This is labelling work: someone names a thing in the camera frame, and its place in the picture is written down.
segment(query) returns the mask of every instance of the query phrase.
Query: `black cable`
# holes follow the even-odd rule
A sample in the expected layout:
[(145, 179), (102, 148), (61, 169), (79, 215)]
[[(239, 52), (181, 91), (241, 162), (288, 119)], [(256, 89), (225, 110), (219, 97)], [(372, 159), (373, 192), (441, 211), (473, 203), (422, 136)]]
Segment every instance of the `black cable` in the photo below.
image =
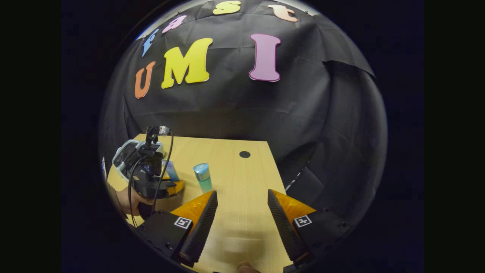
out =
[(165, 166), (163, 167), (162, 174), (160, 175), (160, 180), (158, 180), (158, 187), (157, 187), (157, 190), (155, 191), (155, 197), (153, 197), (153, 205), (152, 205), (151, 214), (153, 214), (153, 212), (155, 212), (155, 205), (157, 203), (158, 189), (160, 188), (160, 184), (162, 183), (163, 175), (165, 174), (165, 170), (167, 169), (168, 163), (170, 162), (170, 155), (172, 154), (172, 147), (174, 145), (174, 133), (172, 133), (172, 131), (170, 131), (169, 134), (172, 136), (172, 143), (170, 143), (170, 150), (168, 150), (167, 161), (165, 163)]
[(131, 171), (129, 172), (129, 178), (128, 178), (128, 203), (129, 203), (129, 212), (131, 214), (131, 220), (133, 221), (133, 226), (135, 228), (136, 228), (137, 224), (136, 224), (136, 221), (135, 221), (135, 217), (133, 216), (133, 208), (131, 207), (131, 184), (132, 184), (132, 180), (133, 180), (133, 173), (135, 172), (136, 166), (140, 163), (140, 161), (142, 161), (145, 158), (146, 158), (146, 155), (140, 157), (140, 159), (138, 159), (138, 161), (136, 161), (136, 163), (131, 168)]

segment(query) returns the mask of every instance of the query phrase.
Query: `wooden table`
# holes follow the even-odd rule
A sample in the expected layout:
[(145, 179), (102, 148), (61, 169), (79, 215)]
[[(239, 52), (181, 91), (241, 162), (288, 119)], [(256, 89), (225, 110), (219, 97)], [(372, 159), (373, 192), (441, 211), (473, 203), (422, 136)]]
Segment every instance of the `wooden table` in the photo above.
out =
[[(135, 138), (144, 139), (145, 134)], [(163, 136), (159, 141), (168, 152), (171, 138)], [(242, 151), (251, 156), (240, 157)], [(214, 222), (193, 270), (233, 273), (236, 265), (246, 260), (262, 273), (272, 273), (282, 272), (283, 267), (292, 264), (267, 205), (268, 189), (282, 193), (285, 190), (266, 141), (176, 136), (170, 159), (185, 181), (183, 203), (202, 194), (193, 170), (199, 163), (209, 164), (212, 187), (217, 191), (219, 205)], [(108, 183), (118, 191), (128, 185), (114, 167)], [(141, 217), (135, 220), (139, 225), (143, 222)]]

